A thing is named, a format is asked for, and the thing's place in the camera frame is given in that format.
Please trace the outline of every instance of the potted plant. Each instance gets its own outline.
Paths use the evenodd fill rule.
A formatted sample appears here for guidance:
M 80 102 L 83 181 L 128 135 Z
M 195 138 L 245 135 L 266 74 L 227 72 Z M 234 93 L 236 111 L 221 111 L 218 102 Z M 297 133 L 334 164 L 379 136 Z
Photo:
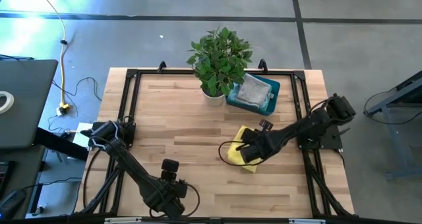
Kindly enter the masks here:
M 201 88 L 209 105 L 219 106 L 233 89 L 233 83 L 242 84 L 244 69 L 252 51 L 248 41 L 239 39 L 236 31 L 226 27 L 219 31 L 207 31 L 199 43 L 192 42 L 194 55 L 187 64 L 195 70 L 195 76 L 202 82 Z

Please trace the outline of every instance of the wooden tabletop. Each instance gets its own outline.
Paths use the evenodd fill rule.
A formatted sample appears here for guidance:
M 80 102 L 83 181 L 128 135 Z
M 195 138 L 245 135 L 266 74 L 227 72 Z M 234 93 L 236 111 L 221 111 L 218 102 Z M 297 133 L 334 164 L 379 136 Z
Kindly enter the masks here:
M 125 81 L 126 68 L 111 68 L 105 86 L 99 121 L 115 121 Z M 321 70 L 305 70 L 311 106 L 326 99 Z M 280 82 L 275 112 L 268 117 L 230 105 L 209 107 L 205 104 L 200 81 L 193 75 L 142 75 L 136 105 L 137 124 L 131 153 L 151 174 L 161 174 L 163 159 L 180 162 L 177 177 L 193 184 L 200 192 L 201 203 L 193 216 L 211 217 L 311 217 L 305 168 L 295 140 L 280 153 L 258 166 L 255 174 L 240 167 L 226 165 L 217 148 L 232 140 L 241 125 L 259 128 L 263 118 L 281 129 L 296 121 L 291 82 L 286 76 L 265 76 Z M 134 82 L 130 87 L 132 94 Z M 301 107 L 303 97 L 298 83 Z M 130 98 L 126 112 L 129 111 Z M 87 165 L 94 152 L 91 152 Z M 353 206 L 340 156 L 321 150 L 327 186 L 347 211 Z M 104 183 L 109 157 L 100 153 L 94 161 L 87 182 L 87 202 Z M 320 210 L 322 202 L 316 188 Z M 109 207 L 113 192 L 109 197 Z M 188 190 L 181 200 L 186 213 L 196 205 L 196 195 Z M 82 189 L 76 211 L 82 209 Z M 149 216 L 138 186 L 125 174 L 119 215 Z

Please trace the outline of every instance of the white pot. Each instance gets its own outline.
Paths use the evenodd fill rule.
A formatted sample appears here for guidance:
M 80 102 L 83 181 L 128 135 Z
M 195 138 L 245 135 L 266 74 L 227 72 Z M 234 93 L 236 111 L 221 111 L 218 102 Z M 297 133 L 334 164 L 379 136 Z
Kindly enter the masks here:
M 202 93 L 204 94 L 206 103 L 212 107 L 220 106 L 223 103 L 223 101 L 226 99 L 226 95 L 224 94 L 222 94 L 219 97 L 213 98 L 213 97 L 207 96 L 204 91 L 202 91 Z

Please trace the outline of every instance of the sponge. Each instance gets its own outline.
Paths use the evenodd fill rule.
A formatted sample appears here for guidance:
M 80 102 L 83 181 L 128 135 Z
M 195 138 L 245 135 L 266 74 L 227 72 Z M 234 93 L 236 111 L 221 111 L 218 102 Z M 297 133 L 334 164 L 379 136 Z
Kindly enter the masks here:
M 239 129 L 239 132 L 237 132 L 236 137 L 233 139 L 233 141 L 242 141 L 241 137 L 243 134 L 243 131 L 245 131 L 245 129 L 248 128 L 245 125 L 242 125 L 242 127 Z M 229 161 L 231 161 L 233 164 L 236 165 L 244 165 L 245 162 L 243 161 L 242 155 L 240 154 L 240 151 L 236 151 L 236 148 L 238 146 L 241 146 L 242 143 L 238 143 L 238 142 L 232 142 L 230 145 L 229 150 L 227 151 L 227 158 L 229 159 Z M 255 159 L 251 162 L 249 162 L 249 164 L 256 164 L 259 161 L 261 161 L 261 158 Z M 255 173 L 256 172 L 256 167 L 257 165 L 246 165 L 246 166 L 242 166 L 242 168 Z

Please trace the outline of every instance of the gray floor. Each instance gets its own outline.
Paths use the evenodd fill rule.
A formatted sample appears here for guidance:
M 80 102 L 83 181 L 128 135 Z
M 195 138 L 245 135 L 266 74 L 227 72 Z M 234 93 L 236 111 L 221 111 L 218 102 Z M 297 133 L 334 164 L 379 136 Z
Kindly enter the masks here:
M 292 0 L 51 0 L 62 13 L 158 16 L 267 16 L 293 17 Z M 422 0 L 299 0 L 303 17 L 309 18 L 421 18 Z M 2 0 L 0 11 L 51 12 L 44 0 Z M 218 25 L 237 30 L 254 47 L 253 61 L 265 58 L 268 66 L 302 69 L 303 61 L 295 23 L 187 22 L 139 20 L 66 20 L 66 86 L 93 76 L 102 94 L 110 67 L 186 67 L 191 40 Z M 362 116 L 366 99 L 388 90 L 422 69 L 422 25 L 305 24 L 313 69 L 322 69 L 329 94 L 350 100 L 358 116 L 344 134 L 346 173 L 356 214 L 362 217 L 421 223 L 422 179 L 386 181 L 384 173 L 398 164 L 384 125 Z M 58 20 L 0 18 L 0 53 L 58 59 L 61 25 Z M 60 81 L 57 71 L 56 81 Z M 53 126 L 76 128 L 78 122 L 96 120 L 100 106 L 92 83 L 83 82 L 74 99 L 79 117 L 54 119 Z M 59 90 L 52 88 L 40 123 L 54 115 Z M 402 115 L 410 116 L 414 111 Z M 420 126 L 422 119 L 402 127 Z M 418 134 L 403 143 L 420 143 Z M 75 168 L 82 175 L 82 169 Z M 51 185 L 51 189 L 63 188 Z M 67 187 L 66 193 L 77 187 Z M 70 213 L 73 206 L 52 213 Z

